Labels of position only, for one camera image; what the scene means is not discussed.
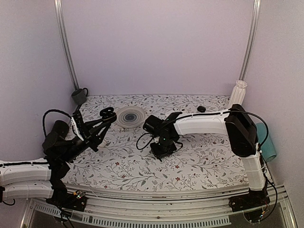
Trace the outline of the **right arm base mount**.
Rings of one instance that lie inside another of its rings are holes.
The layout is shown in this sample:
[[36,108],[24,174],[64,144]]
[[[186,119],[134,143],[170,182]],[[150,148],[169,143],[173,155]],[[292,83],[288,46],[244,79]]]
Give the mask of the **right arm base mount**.
[[245,219],[250,223],[260,222],[270,203],[267,191],[251,191],[247,194],[229,198],[228,205],[233,212],[242,211]]

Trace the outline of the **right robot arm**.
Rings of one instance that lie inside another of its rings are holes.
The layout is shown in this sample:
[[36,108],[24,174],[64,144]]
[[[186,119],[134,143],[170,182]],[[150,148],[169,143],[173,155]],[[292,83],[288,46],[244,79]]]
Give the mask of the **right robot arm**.
[[165,119],[151,115],[145,120],[143,129],[156,140],[150,144],[150,148],[157,159],[175,153],[181,135],[226,135],[232,152],[241,158],[249,180],[252,192],[246,195],[245,201],[249,207],[256,207],[264,199],[262,190],[265,189],[267,180],[263,171],[261,144],[258,142],[257,127],[252,116],[241,105],[234,104],[230,109],[211,113],[174,112]]

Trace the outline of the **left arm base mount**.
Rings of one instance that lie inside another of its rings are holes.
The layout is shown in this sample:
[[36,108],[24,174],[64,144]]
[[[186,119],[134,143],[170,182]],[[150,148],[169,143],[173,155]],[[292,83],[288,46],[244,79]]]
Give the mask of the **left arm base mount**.
[[46,199],[46,203],[58,208],[71,209],[84,212],[88,198],[82,191],[68,193],[67,191],[54,191],[51,198]]

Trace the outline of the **black earbud charging case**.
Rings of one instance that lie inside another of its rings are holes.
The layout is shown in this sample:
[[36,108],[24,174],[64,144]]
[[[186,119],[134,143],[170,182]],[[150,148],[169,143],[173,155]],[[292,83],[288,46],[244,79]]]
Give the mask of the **black earbud charging case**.
[[113,107],[107,107],[107,108],[102,109],[99,112],[99,115],[100,115],[101,119],[103,120],[103,122],[106,122],[106,121],[114,122],[117,119],[117,115],[114,112]]

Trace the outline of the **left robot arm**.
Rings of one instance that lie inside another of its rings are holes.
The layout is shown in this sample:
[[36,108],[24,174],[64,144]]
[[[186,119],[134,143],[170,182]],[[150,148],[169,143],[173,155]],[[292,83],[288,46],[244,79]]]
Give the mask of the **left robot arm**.
[[72,140],[65,137],[69,131],[66,122],[58,120],[46,136],[42,146],[45,157],[32,161],[0,162],[0,201],[45,198],[46,203],[58,208],[84,211],[87,197],[85,192],[77,190],[69,193],[62,178],[70,170],[72,162],[87,148],[94,151],[103,142],[107,130],[116,117],[78,122],[78,128],[86,130],[87,136]]

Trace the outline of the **white case near left arm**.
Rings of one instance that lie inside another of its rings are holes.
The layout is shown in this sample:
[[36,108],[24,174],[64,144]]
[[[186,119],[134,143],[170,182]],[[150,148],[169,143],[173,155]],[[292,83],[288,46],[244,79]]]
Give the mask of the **white case near left arm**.
[[103,140],[102,143],[99,145],[100,148],[104,148],[107,144],[106,140]]

